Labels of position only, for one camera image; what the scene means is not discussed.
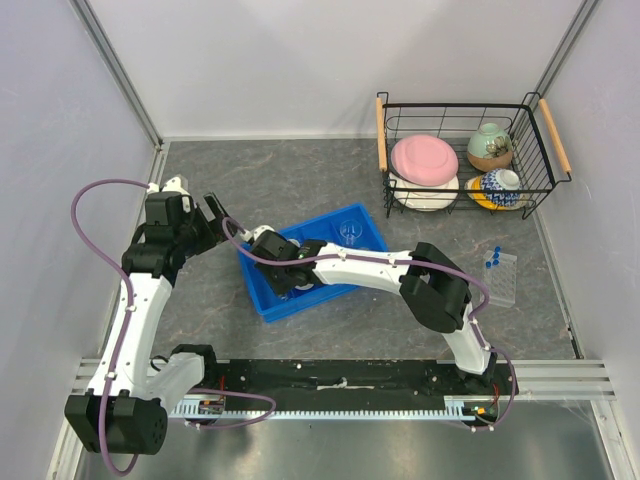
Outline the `blue plastic divided bin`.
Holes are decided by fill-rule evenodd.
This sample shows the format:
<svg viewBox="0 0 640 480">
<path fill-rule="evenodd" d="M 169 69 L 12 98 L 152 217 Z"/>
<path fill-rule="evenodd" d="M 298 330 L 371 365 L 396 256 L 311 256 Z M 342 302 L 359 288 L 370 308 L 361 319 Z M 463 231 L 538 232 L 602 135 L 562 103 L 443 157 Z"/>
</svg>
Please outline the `blue plastic divided bin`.
<svg viewBox="0 0 640 480">
<path fill-rule="evenodd" d="M 334 210 L 311 220 L 284 228 L 280 234 L 300 245 L 306 240 L 325 240 L 360 250 L 386 251 L 381 233 L 364 205 L 360 203 Z M 238 255 L 249 296 L 256 312 L 266 323 L 275 322 L 345 295 L 353 285 L 294 288 L 284 295 L 273 293 L 255 262 Z"/>
</svg>

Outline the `clear glass beaker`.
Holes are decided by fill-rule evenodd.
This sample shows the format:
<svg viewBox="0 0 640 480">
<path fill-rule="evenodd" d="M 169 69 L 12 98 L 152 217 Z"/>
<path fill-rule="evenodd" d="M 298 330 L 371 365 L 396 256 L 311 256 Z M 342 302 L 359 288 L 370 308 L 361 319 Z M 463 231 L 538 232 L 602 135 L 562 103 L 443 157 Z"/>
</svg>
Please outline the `clear glass beaker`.
<svg viewBox="0 0 640 480">
<path fill-rule="evenodd" d="M 350 248 L 356 246 L 356 243 L 361 237 L 362 232 L 363 227 L 361 223 L 354 219 L 343 221 L 339 227 L 339 234 L 342 238 L 342 244 Z"/>
</svg>

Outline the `clear acrylic tube rack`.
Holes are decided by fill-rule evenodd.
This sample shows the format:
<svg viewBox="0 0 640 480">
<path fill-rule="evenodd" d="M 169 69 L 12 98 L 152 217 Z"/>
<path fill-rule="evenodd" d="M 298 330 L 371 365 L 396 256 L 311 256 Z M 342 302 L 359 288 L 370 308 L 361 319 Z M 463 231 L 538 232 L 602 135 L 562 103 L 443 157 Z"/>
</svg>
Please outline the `clear acrylic tube rack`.
<svg viewBox="0 0 640 480">
<path fill-rule="evenodd" d="M 500 252 L 497 264 L 487 269 L 485 262 L 492 257 L 494 250 L 487 250 L 483 255 L 482 281 L 490 293 L 489 303 L 510 308 L 515 305 L 517 286 L 517 256 Z"/>
</svg>

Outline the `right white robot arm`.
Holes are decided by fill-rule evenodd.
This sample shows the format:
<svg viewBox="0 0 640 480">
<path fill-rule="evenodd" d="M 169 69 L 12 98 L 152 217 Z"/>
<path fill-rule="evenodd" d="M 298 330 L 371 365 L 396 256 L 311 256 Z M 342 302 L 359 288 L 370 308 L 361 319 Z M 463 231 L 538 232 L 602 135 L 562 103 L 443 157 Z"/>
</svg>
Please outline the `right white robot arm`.
<svg viewBox="0 0 640 480">
<path fill-rule="evenodd" d="M 472 318 L 470 278 L 434 245 L 420 242 L 412 250 L 379 252 L 316 239 L 297 244 L 267 226 L 241 238 L 276 295 L 330 285 L 398 295 L 420 325 L 443 335 L 465 391 L 481 393 L 493 383 L 496 354 Z"/>
</svg>

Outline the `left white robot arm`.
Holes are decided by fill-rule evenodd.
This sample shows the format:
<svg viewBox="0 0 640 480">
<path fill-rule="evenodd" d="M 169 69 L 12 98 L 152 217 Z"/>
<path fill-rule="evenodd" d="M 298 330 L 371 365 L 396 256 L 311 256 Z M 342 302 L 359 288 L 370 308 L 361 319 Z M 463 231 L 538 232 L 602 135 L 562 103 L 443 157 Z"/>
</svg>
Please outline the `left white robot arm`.
<svg viewBox="0 0 640 480">
<path fill-rule="evenodd" d="M 151 350 L 166 303 L 187 259 L 222 238 L 182 187 L 165 186 L 145 200 L 145 221 L 117 263 L 120 301 L 99 367 L 86 391 L 68 397 L 64 414 L 90 452 L 154 455 L 168 416 L 194 389 L 219 383 L 212 346 L 180 344 L 154 376 Z"/>
</svg>

